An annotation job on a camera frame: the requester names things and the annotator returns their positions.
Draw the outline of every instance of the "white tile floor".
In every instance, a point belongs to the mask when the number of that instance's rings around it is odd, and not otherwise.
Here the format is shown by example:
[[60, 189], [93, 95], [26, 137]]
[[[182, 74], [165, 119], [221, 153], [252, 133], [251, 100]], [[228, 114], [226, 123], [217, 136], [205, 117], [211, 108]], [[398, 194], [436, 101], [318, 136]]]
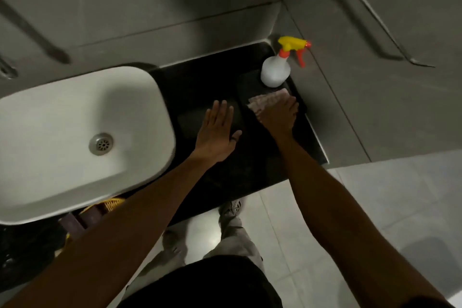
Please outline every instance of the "white tile floor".
[[[449, 298], [462, 290], [462, 150], [329, 172], [442, 293]], [[241, 219], [284, 307], [357, 307], [334, 262], [306, 227], [288, 181], [246, 197]], [[187, 263], [220, 241], [217, 210], [178, 227], [187, 231]]]

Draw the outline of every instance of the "leg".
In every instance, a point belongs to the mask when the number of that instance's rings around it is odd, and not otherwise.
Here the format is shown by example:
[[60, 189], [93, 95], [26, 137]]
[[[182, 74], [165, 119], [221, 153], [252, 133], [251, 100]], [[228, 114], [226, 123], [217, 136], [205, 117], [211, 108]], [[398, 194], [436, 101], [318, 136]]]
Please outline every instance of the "leg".
[[213, 250], [207, 253], [204, 258], [223, 254], [244, 256], [265, 272], [263, 268], [263, 259], [257, 247], [242, 227], [242, 222], [238, 217], [240, 210], [241, 200], [228, 202], [220, 207], [220, 218], [218, 222], [221, 227], [221, 241]]
[[176, 233], [166, 230], [162, 236], [162, 245], [164, 250], [159, 252], [127, 287], [123, 299], [185, 265], [186, 245], [184, 239], [179, 239]]

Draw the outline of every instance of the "gray pants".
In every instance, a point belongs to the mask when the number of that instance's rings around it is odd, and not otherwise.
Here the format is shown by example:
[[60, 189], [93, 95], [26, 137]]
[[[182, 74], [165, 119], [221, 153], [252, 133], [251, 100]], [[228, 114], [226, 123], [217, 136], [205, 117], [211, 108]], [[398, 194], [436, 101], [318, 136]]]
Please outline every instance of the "gray pants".
[[[223, 254], [244, 256], [265, 272], [263, 259], [257, 247], [242, 227], [239, 217], [220, 217], [218, 222], [221, 227], [221, 241], [204, 258]], [[136, 279], [127, 287], [123, 299], [185, 265], [186, 247], [183, 241], [179, 242], [161, 251], [144, 267]]]

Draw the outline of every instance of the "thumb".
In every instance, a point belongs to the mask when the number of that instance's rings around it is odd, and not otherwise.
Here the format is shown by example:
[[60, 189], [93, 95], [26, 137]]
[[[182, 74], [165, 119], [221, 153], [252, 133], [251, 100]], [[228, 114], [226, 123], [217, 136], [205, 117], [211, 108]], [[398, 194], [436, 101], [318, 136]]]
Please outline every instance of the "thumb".
[[234, 148], [236, 147], [236, 143], [239, 141], [239, 138], [241, 135], [242, 135], [242, 130], [236, 130], [234, 134], [231, 136], [230, 144], [229, 144], [229, 148], [231, 152], [234, 151]]

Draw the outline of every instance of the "person's left hand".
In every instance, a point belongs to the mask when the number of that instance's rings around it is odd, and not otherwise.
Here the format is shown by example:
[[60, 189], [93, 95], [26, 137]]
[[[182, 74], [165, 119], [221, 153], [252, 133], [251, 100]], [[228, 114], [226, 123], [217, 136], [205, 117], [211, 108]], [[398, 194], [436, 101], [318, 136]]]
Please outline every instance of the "person's left hand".
[[236, 147], [236, 142], [242, 134], [237, 130], [230, 139], [230, 131], [234, 108], [225, 100], [221, 105], [214, 101], [212, 109], [205, 112], [204, 121], [197, 134], [196, 148], [191, 157], [204, 160], [213, 166], [224, 161]]

